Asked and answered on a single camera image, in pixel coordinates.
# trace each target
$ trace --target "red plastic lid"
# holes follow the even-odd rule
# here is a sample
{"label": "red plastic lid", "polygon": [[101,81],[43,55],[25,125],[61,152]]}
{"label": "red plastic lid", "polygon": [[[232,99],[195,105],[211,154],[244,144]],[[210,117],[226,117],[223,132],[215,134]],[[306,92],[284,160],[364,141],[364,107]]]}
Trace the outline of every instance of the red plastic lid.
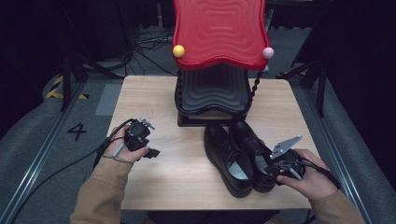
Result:
{"label": "red plastic lid", "polygon": [[260,71],[268,64],[264,27],[265,0],[174,0],[177,15],[173,47],[179,68],[206,68],[218,63]]}

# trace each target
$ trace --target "brown sleeve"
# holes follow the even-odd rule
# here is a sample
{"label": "brown sleeve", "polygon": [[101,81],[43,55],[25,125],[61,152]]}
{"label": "brown sleeve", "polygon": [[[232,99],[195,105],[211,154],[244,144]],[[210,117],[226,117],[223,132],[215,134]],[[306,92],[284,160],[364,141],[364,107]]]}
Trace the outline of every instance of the brown sleeve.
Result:
{"label": "brown sleeve", "polygon": [[358,209],[338,190],[325,198],[309,201],[319,223],[365,223]]}
{"label": "brown sleeve", "polygon": [[71,223],[120,224],[120,205],[132,166],[102,157],[79,190]]}

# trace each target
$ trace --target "black leather shoe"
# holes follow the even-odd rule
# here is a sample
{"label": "black leather shoe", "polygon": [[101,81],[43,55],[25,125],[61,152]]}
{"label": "black leather shoe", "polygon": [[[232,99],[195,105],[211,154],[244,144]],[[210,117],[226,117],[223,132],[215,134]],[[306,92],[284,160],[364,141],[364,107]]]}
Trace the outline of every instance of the black leather shoe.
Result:
{"label": "black leather shoe", "polygon": [[204,141],[206,156],[220,171],[227,190],[236,198],[248,196],[253,188],[253,171],[248,155],[218,124],[205,128]]}
{"label": "black leather shoe", "polygon": [[261,193],[270,191],[276,184],[276,177],[269,175],[264,169],[274,164],[270,159],[271,149],[257,137],[250,126],[243,120],[232,120],[229,125],[229,133],[235,143],[247,153],[250,159],[254,172],[253,188]]}

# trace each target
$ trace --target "wooden table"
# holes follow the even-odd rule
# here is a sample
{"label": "wooden table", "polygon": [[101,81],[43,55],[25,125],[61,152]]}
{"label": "wooden table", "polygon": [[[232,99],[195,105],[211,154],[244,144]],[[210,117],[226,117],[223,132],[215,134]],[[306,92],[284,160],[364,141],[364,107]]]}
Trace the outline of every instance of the wooden table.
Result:
{"label": "wooden table", "polygon": [[[176,83],[176,77],[127,77],[123,82],[108,133],[127,119],[145,117],[156,128],[148,136],[148,145],[161,154],[134,164],[122,209],[310,208],[303,195],[287,186],[275,186],[268,193],[253,190],[246,198],[233,197],[205,154],[205,128],[177,126]],[[318,156],[286,80],[262,79],[247,123],[271,149],[275,143],[301,134],[303,139],[295,147],[309,148]]]}

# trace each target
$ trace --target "human arm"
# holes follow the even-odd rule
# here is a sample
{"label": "human arm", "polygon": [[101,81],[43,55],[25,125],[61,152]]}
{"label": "human arm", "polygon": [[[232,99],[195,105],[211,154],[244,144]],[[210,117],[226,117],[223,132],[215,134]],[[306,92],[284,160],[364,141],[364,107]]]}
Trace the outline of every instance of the human arm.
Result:
{"label": "human arm", "polygon": [[104,157],[80,188],[75,211],[70,217],[71,223],[120,224],[120,205],[128,182],[128,174],[133,162],[148,152],[147,147],[131,152],[123,146],[117,155],[117,160],[111,158],[113,152],[123,142],[127,128],[128,126],[124,126],[116,133],[114,139],[117,140],[108,146]]}
{"label": "human arm", "polygon": [[[311,151],[294,149],[301,158],[312,161],[330,171],[329,167]],[[301,192],[311,203],[319,223],[364,223],[358,209],[325,175],[305,167],[303,180],[280,175],[277,181]]]}

